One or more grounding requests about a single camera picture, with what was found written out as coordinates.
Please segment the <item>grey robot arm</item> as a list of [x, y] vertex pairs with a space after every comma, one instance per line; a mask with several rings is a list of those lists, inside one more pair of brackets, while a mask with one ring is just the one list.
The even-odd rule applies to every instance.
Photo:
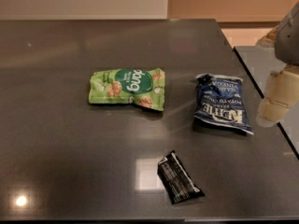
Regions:
[[279, 25], [256, 42], [256, 47], [272, 49], [275, 57], [285, 63], [281, 71], [270, 73], [256, 117], [260, 126], [272, 127], [299, 101], [299, 2]]

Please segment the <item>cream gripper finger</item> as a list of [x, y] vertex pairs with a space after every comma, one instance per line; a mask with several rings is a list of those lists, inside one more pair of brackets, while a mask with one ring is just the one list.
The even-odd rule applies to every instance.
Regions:
[[277, 33], [278, 33], [278, 26], [275, 26], [266, 35], [261, 37], [256, 42], [256, 45], [258, 47], [273, 47], [276, 41]]
[[281, 121], [299, 101], [299, 66], [287, 64], [281, 71], [272, 71], [266, 81], [256, 121], [272, 127]]

